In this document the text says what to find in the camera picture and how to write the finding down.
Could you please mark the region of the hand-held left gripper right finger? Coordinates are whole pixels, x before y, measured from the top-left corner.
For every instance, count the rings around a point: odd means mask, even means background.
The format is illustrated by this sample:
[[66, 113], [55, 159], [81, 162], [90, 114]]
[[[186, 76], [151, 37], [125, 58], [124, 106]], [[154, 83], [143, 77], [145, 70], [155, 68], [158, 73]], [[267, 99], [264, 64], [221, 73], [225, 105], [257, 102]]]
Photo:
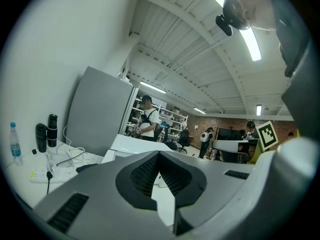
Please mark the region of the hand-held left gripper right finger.
[[254, 168], [250, 164], [209, 161], [173, 151], [169, 154], [188, 165], [199, 168], [206, 177], [207, 184], [202, 195], [194, 204], [180, 209], [183, 218], [194, 228], [201, 226], [224, 208], [246, 182], [244, 179], [226, 175], [226, 172], [250, 174]]

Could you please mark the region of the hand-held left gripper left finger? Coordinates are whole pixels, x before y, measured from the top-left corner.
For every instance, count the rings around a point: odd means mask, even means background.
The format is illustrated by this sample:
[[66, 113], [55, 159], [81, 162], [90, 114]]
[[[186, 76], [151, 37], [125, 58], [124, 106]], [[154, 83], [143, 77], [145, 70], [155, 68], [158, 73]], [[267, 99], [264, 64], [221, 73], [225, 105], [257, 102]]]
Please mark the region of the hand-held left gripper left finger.
[[[94, 165], [57, 187], [33, 209], [46, 222], [50, 236], [63, 240], [171, 240], [173, 233], [156, 210], [128, 203], [116, 187], [116, 176], [125, 166], [155, 154], [155, 151], [116, 158]], [[59, 213], [72, 197], [80, 211], [65, 219]]]

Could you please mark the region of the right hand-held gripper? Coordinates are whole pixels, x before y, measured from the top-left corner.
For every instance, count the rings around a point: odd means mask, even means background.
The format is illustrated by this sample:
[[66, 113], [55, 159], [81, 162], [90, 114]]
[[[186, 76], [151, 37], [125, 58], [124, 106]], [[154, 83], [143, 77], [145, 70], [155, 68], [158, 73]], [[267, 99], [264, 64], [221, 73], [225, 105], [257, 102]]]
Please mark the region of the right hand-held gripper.
[[300, 121], [298, 128], [300, 137], [262, 154], [251, 173], [227, 171], [245, 183], [226, 206], [201, 226], [191, 226], [182, 239], [309, 239], [303, 224], [311, 206], [303, 201], [318, 171], [318, 122]]

